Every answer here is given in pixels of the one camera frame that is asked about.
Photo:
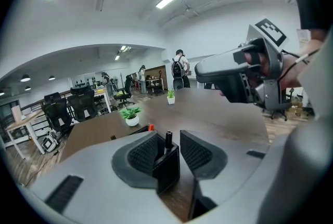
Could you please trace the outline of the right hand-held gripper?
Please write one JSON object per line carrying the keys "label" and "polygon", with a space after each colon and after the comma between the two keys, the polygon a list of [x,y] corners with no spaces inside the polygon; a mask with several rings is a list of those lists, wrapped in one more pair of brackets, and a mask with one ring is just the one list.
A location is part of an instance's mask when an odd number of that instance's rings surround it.
{"label": "right hand-held gripper", "polygon": [[[246,42],[227,52],[205,58],[195,65],[196,80],[215,83],[231,103],[253,103],[266,110],[279,110],[288,104],[278,79],[282,75],[282,47],[288,41],[285,33],[269,18],[262,17],[249,25]],[[268,76],[250,65],[245,52],[266,54],[270,65]]]}

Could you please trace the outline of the person's right hand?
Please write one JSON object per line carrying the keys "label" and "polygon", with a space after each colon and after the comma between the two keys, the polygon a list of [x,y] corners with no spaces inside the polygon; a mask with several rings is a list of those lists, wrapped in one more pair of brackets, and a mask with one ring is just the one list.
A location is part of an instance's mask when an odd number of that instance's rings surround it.
{"label": "person's right hand", "polygon": [[270,73],[270,65],[266,54],[256,51],[244,52],[245,59],[248,64],[253,65],[256,70],[260,70],[262,76],[268,76]]}

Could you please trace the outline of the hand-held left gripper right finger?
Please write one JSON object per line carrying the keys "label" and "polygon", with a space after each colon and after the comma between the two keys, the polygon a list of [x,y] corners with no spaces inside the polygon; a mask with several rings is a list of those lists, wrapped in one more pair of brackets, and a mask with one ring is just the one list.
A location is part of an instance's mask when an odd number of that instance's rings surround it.
{"label": "hand-held left gripper right finger", "polygon": [[189,220],[230,199],[253,175],[269,147],[181,130],[181,154],[194,177]]}

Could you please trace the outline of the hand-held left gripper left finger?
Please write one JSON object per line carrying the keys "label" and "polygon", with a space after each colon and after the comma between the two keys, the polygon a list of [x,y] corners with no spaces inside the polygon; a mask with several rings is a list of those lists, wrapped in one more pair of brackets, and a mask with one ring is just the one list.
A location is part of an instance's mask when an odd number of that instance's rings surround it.
{"label": "hand-held left gripper left finger", "polygon": [[86,147],[30,186],[28,202],[48,223],[177,223],[152,175],[155,131]]}

